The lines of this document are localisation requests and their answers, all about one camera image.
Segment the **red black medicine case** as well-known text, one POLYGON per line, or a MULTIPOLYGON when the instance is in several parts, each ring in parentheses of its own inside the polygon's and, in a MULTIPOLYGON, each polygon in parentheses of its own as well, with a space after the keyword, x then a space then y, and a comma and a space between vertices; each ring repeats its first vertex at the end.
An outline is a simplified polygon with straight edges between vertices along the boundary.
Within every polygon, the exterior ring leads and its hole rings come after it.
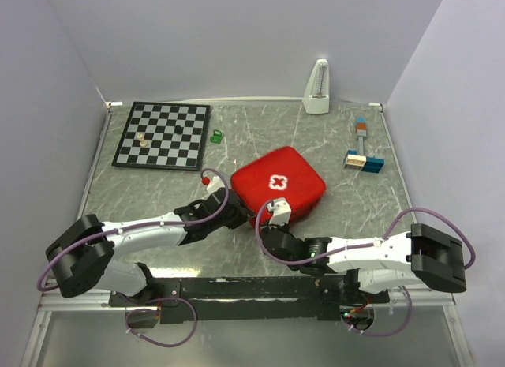
POLYGON ((232 190, 253 212, 268 200, 283 197, 291 208, 290 221, 306 217, 320 202, 325 181, 290 146, 277 148, 239 168, 230 177, 232 190))

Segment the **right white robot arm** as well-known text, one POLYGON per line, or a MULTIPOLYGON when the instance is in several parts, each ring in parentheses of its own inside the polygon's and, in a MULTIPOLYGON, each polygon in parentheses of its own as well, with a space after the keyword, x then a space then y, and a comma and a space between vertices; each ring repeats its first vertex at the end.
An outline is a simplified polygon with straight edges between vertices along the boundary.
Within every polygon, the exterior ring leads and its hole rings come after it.
POLYGON ((345 273, 346 297, 362 302, 397 286, 423 283, 445 293, 466 291, 462 242, 433 227, 415 223, 389 237, 345 239, 295 238, 288 226, 264 227, 260 244, 275 261, 294 271, 320 277, 345 273))

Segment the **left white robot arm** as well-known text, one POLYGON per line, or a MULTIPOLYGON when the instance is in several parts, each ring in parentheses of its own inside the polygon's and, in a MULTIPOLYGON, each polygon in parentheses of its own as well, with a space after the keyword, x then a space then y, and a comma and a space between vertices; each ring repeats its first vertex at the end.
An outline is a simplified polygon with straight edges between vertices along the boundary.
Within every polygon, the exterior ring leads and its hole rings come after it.
POLYGON ((111 223, 84 215, 47 248, 46 270, 64 298, 96 288, 118 291, 147 305, 155 298, 152 274, 145 264, 122 263, 123 256, 199 242, 222 227, 233 230, 253 215, 235 192, 224 188, 151 219, 111 223))

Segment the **black base bar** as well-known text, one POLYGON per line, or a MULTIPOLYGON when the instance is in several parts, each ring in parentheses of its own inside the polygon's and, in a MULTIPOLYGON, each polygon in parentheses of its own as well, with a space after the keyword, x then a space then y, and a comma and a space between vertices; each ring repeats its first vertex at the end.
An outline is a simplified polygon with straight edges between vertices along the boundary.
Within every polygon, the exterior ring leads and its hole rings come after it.
POLYGON ((360 292, 343 275, 232 278, 158 278, 158 298, 189 301, 198 320, 340 320, 340 310, 387 304, 388 292, 360 292))

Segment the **small green toy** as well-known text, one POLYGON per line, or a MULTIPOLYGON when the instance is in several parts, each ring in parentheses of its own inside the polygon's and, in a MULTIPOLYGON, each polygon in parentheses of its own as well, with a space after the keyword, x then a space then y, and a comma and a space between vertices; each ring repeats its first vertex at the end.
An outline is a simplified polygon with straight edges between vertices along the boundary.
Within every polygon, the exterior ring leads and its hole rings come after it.
POLYGON ((210 136, 210 142, 214 144, 221 144, 223 139, 223 132, 218 129, 214 129, 212 131, 212 135, 210 136))

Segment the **black white chessboard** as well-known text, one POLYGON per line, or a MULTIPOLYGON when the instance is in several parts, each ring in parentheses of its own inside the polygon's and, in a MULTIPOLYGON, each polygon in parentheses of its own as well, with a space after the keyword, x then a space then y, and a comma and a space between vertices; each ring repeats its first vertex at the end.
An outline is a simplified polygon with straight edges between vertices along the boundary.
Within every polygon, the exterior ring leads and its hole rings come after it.
POLYGON ((188 103, 132 104, 112 165, 153 170, 199 171, 208 138, 211 107, 188 103), (175 126, 183 128, 182 134, 175 126), (137 134, 143 133, 146 147, 137 134))

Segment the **blue toy block stack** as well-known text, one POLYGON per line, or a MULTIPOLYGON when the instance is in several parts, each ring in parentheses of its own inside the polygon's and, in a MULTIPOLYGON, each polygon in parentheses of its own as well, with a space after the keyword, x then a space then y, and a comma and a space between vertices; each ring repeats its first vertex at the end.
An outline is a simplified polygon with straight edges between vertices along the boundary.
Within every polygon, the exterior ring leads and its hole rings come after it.
POLYGON ((348 150, 343 160, 343 166, 347 169, 378 174, 385 164, 384 159, 359 155, 357 151, 348 150))

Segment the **white metronome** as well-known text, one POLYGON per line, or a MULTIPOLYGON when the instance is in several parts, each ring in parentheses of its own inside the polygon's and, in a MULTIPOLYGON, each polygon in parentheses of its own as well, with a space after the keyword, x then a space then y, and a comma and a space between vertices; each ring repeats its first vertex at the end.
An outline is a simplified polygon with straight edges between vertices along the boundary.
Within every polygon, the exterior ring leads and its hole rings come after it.
POLYGON ((327 114, 330 106, 329 65, 318 59, 305 88, 302 104, 306 114, 327 114))

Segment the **grey orange blue toy stick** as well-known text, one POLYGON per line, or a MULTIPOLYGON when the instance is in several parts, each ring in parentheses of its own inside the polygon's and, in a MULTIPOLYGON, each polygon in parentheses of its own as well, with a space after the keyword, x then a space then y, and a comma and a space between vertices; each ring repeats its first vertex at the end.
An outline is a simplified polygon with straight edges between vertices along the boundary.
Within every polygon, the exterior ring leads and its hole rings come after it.
POLYGON ((357 138, 358 154, 365 154, 365 138, 367 137, 367 123, 363 117, 357 117, 355 121, 355 134, 357 138))

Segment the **aluminium frame rail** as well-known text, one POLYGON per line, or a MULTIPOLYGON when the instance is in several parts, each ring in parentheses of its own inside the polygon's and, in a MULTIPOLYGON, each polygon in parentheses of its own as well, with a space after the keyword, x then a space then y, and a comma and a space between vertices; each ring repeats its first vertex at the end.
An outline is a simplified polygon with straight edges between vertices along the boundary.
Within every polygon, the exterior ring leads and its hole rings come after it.
POLYGON ((64 298, 58 290, 41 294, 38 310, 44 312, 94 312, 124 310, 126 307, 113 307, 109 303, 110 291, 91 289, 74 298, 64 298))

